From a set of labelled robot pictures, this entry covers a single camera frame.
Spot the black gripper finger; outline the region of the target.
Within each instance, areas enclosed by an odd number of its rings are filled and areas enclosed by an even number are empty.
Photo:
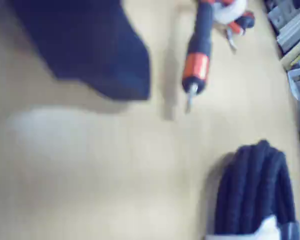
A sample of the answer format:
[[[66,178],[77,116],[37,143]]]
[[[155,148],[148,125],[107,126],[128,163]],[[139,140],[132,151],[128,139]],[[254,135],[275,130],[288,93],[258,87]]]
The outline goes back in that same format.
[[[14,0],[12,9],[51,72],[118,101],[150,97],[146,45],[119,0]]]

